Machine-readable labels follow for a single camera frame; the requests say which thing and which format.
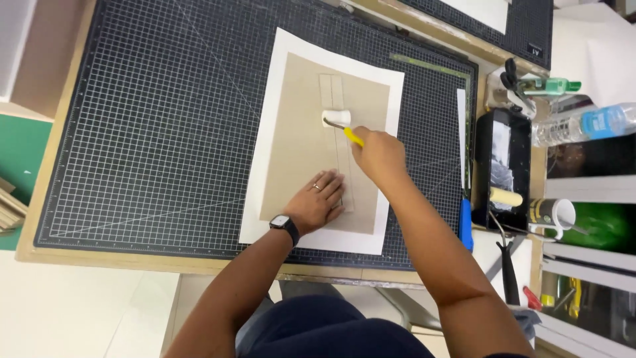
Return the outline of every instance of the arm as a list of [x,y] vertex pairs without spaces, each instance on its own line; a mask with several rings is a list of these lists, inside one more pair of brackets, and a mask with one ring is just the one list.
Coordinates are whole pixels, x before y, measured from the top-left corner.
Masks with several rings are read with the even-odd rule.
[[413,266],[438,305],[451,356],[533,357],[510,309],[408,176],[404,145],[390,134],[365,127],[355,128],[354,133],[364,141],[363,148],[352,145],[354,158],[395,211]]
[[[343,176],[320,172],[284,208],[301,236],[337,218]],[[322,190],[313,188],[316,183]],[[206,288],[165,358],[234,356],[238,330],[257,309],[292,249],[287,231],[270,229],[232,260]]]

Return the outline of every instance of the cutting mat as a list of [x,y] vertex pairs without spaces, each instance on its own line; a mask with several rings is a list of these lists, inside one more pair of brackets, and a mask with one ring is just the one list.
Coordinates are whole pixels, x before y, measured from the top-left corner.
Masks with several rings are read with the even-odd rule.
[[[405,73],[409,174],[457,232],[458,88],[477,66],[320,1],[99,1],[34,246],[232,259],[276,27]],[[382,255],[287,262],[412,270],[389,212]]]
[[399,1],[550,70],[553,0],[509,1],[506,34],[484,25],[441,0]]

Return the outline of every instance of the smartwatch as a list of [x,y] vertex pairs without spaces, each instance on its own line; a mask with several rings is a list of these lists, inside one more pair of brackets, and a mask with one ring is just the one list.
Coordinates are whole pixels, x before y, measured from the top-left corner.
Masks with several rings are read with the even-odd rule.
[[300,233],[298,233],[298,228],[294,225],[294,222],[291,221],[291,218],[287,215],[276,215],[270,221],[271,229],[283,229],[289,233],[291,236],[291,243],[296,247],[298,244],[298,240],[300,240]]

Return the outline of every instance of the blue bottle label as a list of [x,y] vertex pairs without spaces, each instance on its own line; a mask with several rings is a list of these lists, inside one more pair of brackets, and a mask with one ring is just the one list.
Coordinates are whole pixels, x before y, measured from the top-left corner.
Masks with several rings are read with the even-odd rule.
[[[623,124],[618,132],[614,132],[609,125],[609,121],[612,118]],[[601,108],[597,111],[586,112],[581,116],[581,129],[591,140],[623,135],[625,132],[624,123],[625,113],[620,106]]]

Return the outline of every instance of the white roller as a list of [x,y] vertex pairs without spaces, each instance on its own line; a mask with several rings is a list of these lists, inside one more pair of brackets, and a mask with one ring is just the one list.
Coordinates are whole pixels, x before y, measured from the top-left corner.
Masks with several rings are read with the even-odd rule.
[[329,124],[325,123],[322,119],[326,118],[333,124],[342,125],[343,127],[351,126],[351,113],[349,111],[322,111],[322,116],[320,121],[323,127],[331,127]]

